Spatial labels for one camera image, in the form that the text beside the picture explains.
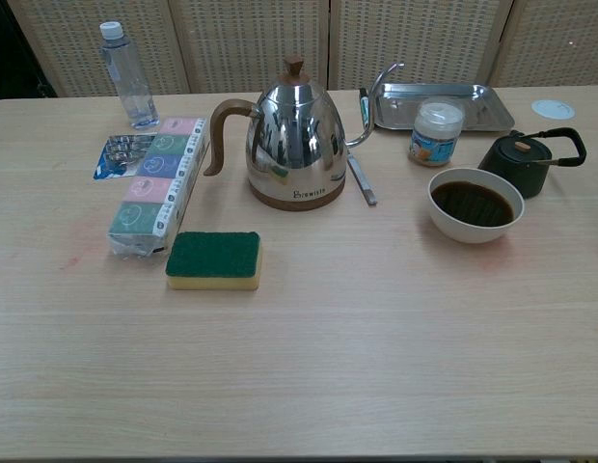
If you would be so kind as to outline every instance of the metal tray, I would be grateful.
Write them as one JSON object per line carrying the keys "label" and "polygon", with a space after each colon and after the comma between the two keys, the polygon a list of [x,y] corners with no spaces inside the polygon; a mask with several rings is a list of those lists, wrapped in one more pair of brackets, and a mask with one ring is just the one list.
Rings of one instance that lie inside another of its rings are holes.
{"label": "metal tray", "polygon": [[433,96],[462,101],[464,130],[509,130],[515,124],[491,87],[469,84],[383,84],[376,97],[376,125],[390,130],[413,128],[419,104]]}

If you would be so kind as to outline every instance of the dark liquid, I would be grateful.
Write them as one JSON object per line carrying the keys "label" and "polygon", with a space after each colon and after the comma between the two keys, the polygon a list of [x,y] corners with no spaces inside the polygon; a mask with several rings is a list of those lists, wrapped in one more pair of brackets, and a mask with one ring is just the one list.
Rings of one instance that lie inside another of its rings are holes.
{"label": "dark liquid", "polygon": [[432,191],[432,199],[457,220],[479,227],[499,227],[513,221],[513,209],[497,192],[468,181],[452,181]]}

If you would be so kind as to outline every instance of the woven screen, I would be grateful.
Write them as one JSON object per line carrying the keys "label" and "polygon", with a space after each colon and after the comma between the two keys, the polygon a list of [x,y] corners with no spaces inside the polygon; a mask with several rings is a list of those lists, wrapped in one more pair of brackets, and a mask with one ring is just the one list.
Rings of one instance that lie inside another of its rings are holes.
{"label": "woven screen", "polygon": [[598,0],[530,0],[509,35],[493,85],[598,84]]}
{"label": "woven screen", "polygon": [[137,43],[154,94],[189,91],[166,0],[11,0],[41,67],[60,96],[115,95],[99,55],[99,24],[117,20]]}
{"label": "woven screen", "polygon": [[334,0],[329,86],[366,87],[397,60],[394,80],[475,83],[498,12],[499,0]]}
{"label": "woven screen", "polygon": [[299,53],[304,71],[326,82],[329,2],[322,0],[174,0],[192,92],[256,92]]}

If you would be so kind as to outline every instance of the black teapot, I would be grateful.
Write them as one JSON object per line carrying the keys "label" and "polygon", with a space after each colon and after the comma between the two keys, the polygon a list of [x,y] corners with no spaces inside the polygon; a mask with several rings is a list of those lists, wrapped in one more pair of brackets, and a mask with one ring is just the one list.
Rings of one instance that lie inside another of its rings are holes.
{"label": "black teapot", "polygon": [[[567,137],[578,151],[576,157],[553,159],[552,152],[535,138]],[[543,188],[550,166],[580,166],[586,160],[586,148],[580,134],[571,127],[553,128],[525,135],[512,130],[499,138],[487,152],[478,168],[503,177],[515,186],[524,198],[536,196]]]}

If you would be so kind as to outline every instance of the jar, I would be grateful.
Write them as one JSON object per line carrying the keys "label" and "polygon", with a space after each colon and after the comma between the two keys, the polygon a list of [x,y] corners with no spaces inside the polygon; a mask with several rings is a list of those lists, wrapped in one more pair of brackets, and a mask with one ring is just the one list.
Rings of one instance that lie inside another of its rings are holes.
{"label": "jar", "polygon": [[423,101],[415,118],[409,157],[425,166],[447,164],[463,124],[460,103],[445,98]]}

